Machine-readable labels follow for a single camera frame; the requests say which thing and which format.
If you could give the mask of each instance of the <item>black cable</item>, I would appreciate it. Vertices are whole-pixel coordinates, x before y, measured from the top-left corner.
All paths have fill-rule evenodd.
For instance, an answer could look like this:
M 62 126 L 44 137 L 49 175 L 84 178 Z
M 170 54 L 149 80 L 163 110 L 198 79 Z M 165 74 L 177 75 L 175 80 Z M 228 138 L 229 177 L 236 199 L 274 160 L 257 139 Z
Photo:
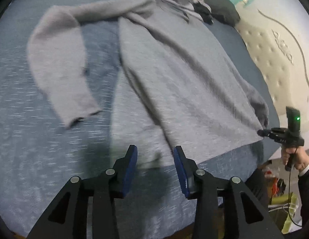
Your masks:
M 298 227 L 302 227 L 302 226 L 300 226 L 300 225 L 298 225 L 298 224 L 296 224 L 294 221 L 293 221 L 293 219 L 292 219 L 292 217 L 291 217 L 291 214 L 290 214 L 290 186 L 291 186 L 291 172 L 292 172 L 292 168 L 291 168 L 291 170 L 290 170 L 290 176 L 289 176 L 289 178 L 288 178 L 288 201 L 287 201 L 287 213 L 288 213 L 288 216 L 290 217 L 290 220 L 292 221 L 292 223 L 294 224 L 294 225 L 296 225 L 296 226 L 298 226 Z

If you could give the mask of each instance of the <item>white shirt cuff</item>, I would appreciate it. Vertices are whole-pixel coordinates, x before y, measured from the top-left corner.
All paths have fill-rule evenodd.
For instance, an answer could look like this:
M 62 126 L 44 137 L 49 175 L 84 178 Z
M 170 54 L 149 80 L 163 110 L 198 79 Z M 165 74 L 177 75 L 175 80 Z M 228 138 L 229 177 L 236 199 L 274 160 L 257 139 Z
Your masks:
M 300 172 L 299 176 L 303 176 L 309 170 L 309 165 Z

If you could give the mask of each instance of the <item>floor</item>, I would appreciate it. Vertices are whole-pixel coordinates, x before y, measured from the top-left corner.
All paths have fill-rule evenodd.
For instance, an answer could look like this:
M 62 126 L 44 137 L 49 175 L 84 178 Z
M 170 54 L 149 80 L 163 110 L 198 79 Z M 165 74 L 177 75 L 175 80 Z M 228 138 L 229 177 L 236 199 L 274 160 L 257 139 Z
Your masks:
M 284 180 L 284 182 L 286 183 L 285 193 L 288 194 L 288 177 L 289 177 L 289 172 L 285 171 L 284 165 L 282 164 L 282 160 L 281 159 L 272 160 L 272 164 L 270 165 L 270 168 L 274 172 L 278 173 L 279 178 L 282 178 Z M 298 171 L 294 169 L 291 172 L 291 188 L 290 188 L 290 191 L 293 191 L 293 192 L 295 192 L 298 195 L 299 202 L 300 202 L 300 206 L 299 206 L 299 208 L 298 208 L 298 210 L 297 210 L 297 212 L 295 213 L 295 216 L 294 216 L 294 221 L 295 222 L 299 222 L 301 220 L 301 215 L 300 215 L 301 200 L 300 200 L 300 193 L 298 191 L 297 182 L 298 182 Z

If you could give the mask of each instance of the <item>headboard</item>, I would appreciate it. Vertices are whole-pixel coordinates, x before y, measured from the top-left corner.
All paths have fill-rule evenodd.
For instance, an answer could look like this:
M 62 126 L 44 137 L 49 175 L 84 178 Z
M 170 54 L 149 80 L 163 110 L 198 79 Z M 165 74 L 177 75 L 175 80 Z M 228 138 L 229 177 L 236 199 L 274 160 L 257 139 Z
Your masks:
M 235 7 L 241 21 L 235 26 L 254 63 L 263 74 L 281 127 L 287 126 L 286 106 L 301 111 L 301 130 L 309 130 L 309 80 L 297 37 L 277 19 L 258 9 L 246 9 L 248 0 Z

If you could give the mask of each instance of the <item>gray sweater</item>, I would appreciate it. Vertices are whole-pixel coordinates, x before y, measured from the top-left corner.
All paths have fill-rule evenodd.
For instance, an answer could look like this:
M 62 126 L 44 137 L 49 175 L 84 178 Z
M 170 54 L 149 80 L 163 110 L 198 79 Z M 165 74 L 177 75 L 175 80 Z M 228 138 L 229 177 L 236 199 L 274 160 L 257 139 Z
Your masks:
M 100 109 L 84 76 L 80 24 L 119 18 L 122 70 L 111 123 L 112 157 L 138 146 L 142 167 L 173 164 L 171 148 L 201 162 L 260 140 L 268 108 L 197 18 L 162 0 L 54 6 L 28 44 L 39 87 L 70 126 Z

